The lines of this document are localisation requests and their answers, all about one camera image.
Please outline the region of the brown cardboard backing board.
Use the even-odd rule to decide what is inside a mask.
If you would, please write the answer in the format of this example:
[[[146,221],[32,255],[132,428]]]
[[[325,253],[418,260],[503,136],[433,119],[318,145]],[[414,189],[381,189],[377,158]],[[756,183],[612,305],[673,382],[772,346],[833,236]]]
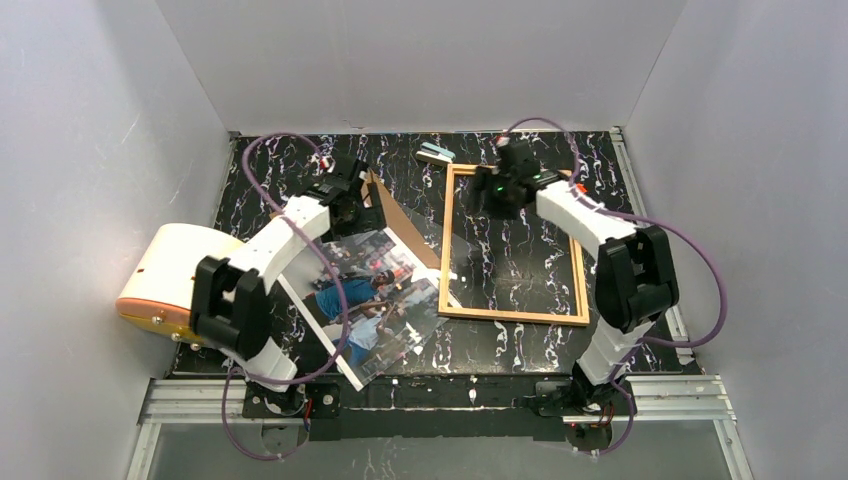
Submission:
[[[376,184],[380,194],[386,218],[384,229],[370,232],[330,232],[329,209],[322,206],[317,199],[299,195],[297,192],[261,231],[261,234],[266,237],[267,245],[260,247],[258,251],[267,254],[269,264],[281,270],[288,266],[303,250],[317,247],[320,244],[339,242],[367,233],[387,230],[397,235],[400,241],[409,247],[413,255],[422,261],[425,266],[434,268],[437,263],[434,251],[426,245],[423,235],[413,225],[371,169],[361,190],[363,195],[368,193],[367,186],[370,183]]]

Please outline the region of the wooden picture frame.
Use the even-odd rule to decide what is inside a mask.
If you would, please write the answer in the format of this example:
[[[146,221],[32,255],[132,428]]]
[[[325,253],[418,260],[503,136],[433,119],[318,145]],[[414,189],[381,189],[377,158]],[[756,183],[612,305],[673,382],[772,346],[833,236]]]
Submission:
[[[490,220],[471,208],[472,165],[447,168],[440,314],[462,319],[586,327],[584,254],[532,215]]]

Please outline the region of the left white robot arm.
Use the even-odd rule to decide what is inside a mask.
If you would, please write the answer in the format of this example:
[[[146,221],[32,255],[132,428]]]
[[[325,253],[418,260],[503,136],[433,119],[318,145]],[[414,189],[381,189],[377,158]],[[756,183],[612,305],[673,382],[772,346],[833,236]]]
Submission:
[[[298,383],[295,363],[272,337],[270,293],[303,250],[385,227],[376,187],[368,189],[370,200],[361,192],[369,170],[362,160],[338,157],[247,243],[197,264],[190,330],[232,359],[249,380],[276,392]]]

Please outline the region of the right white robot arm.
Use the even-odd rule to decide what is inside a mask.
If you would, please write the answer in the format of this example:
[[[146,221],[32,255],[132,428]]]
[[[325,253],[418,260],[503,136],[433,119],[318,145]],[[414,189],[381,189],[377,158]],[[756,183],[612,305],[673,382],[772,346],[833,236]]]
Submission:
[[[478,166],[472,204],[493,219],[512,220],[523,210],[563,230],[596,262],[595,332],[571,370],[574,404],[599,403],[614,389],[644,335],[679,300],[665,231],[616,217],[581,191],[574,175],[542,168],[526,140],[501,135],[493,167]]]

